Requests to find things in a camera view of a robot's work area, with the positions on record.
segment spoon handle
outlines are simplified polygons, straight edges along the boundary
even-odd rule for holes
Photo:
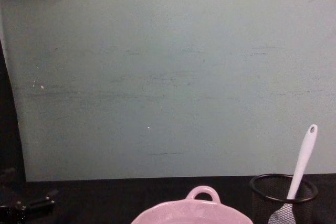
[[[304,136],[287,199],[295,199],[303,173],[315,145],[317,131],[317,125],[313,124],[308,128],[306,135]]]

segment wall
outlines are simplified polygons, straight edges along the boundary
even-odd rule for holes
[[[336,0],[1,5],[28,180],[336,172]]]

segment black object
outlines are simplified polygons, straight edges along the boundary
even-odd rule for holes
[[[0,224],[24,224],[52,213],[55,201],[49,195],[44,198],[23,203],[17,201],[14,206],[0,206]]]
[[[15,168],[15,184],[26,181],[12,87],[0,41],[0,170]]]
[[[254,224],[267,224],[270,216],[284,204],[292,204],[296,224],[313,223],[313,203],[318,194],[316,186],[303,179],[296,198],[287,199],[291,181],[292,176],[284,174],[260,175],[250,181]],[[288,209],[284,208],[281,214],[289,214]]]
[[[24,224],[52,213],[57,193],[53,190],[43,198],[23,202],[17,194],[5,185],[10,185],[15,177],[15,169],[10,168],[0,172],[0,224]]]

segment scratch on wall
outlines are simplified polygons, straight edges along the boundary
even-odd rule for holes
[[[253,52],[251,55],[266,55],[265,52]]]
[[[304,94],[309,94],[309,93],[321,93],[324,90],[306,90],[306,91],[288,91],[288,92],[283,92],[283,93],[275,93],[277,96],[292,96],[292,97],[297,97],[299,95],[304,95]]]
[[[181,155],[184,154],[184,152],[163,152],[163,153],[150,153],[149,156],[159,156],[159,155]]]
[[[259,46],[259,47],[252,47],[252,49],[283,49],[283,48],[265,45],[265,46]]]

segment cup rim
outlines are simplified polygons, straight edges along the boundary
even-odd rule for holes
[[[255,185],[255,181],[261,178],[265,178],[265,177],[287,177],[287,178],[293,178],[292,175],[287,175],[287,174],[262,174],[259,176],[255,176],[254,178],[251,179],[251,181],[249,182],[249,186],[252,189],[253,192],[255,192],[256,194],[258,194],[259,196],[261,196],[263,199],[266,199],[268,201],[275,201],[275,202],[280,202],[280,203],[288,203],[288,204],[301,204],[301,203],[305,203],[305,202],[309,202],[313,199],[316,198],[317,194],[318,194],[318,190],[317,187],[305,180],[302,179],[301,183],[305,183],[308,187],[310,187],[311,191],[312,191],[312,196],[307,197],[307,198],[298,198],[298,199],[279,199],[279,198],[275,198],[269,195],[265,195],[264,193],[262,193],[260,190],[258,190],[256,188]]]

